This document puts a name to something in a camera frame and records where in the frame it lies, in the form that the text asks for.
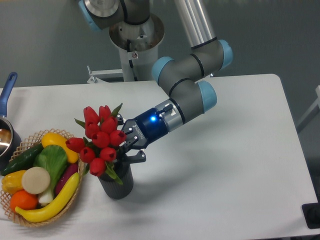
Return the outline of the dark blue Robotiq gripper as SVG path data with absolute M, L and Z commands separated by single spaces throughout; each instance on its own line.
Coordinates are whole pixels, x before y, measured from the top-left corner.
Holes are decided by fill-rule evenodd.
M 144 163 L 146 154 L 143 150 L 149 144 L 167 135 L 167 129 L 164 119 L 160 116 L 156 108 L 151 108 L 133 119 L 125 119 L 120 113 L 116 115 L 117 125 L 122 126 L 122 131 L 126 134 L 124 147 L 126 151 L 139 150 L 136 155 L 125 155 L 125 163 Z

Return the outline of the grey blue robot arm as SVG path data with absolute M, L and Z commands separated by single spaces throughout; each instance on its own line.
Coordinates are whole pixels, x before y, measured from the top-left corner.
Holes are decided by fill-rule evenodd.
M 117 154 L 119 161 L 144 162 L 149 144 L 216 105 L 216 92 L 204 78 L 228 66 L 233 52 L 225 40 L 217 39 L 201 0 L 175 2 L 192 50 L 179 61 L 158 56 L 165 31 L 151 13 L 149 1 L 81 0 L 78 5 L 93 30 L 109 30 L 119 51 L 123 79 L 155 80 L 168 95 L 154 108 L 124 121 L 126 142 Z

